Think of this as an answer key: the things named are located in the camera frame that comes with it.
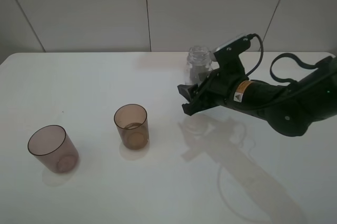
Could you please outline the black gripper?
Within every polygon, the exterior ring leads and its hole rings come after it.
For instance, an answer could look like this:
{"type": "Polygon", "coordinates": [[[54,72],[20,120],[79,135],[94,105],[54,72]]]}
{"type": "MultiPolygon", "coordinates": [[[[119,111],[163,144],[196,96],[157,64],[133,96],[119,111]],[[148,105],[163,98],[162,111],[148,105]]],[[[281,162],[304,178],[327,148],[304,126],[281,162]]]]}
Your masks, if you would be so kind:
{"type": "Polygon", "coordinates": [[[243,104],[243,97],[250,80],[244,75],[225,76],[220,70],[201,74],[202,82],[193,85],[180,84],[177,86],[179,94],[188,103],[182,104],[186,115],[194,115],[216,106],[227,108],[243,104]]]}

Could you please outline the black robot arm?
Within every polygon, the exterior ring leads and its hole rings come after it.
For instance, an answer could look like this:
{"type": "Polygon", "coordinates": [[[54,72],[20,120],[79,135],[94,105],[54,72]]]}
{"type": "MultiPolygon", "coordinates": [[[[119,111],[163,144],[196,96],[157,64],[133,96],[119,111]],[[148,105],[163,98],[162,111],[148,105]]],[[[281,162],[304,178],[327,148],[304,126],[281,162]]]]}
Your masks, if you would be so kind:
{"type": "Polygon", "coordinates": [[[249,80],[239,57],[219,61],[199,85],[179,85],[186,98],[182,105],[187,115],[217,106],[235,110],[266,121],[276,132],[287,137],[302,136],[308,127],[336,115],[336,58],[327,56],[314,65],[302,62],[296,55],[283,53],[276,57],[293,59],[312,73],[300,81],[271,77],[279,85],[249,80]]]}

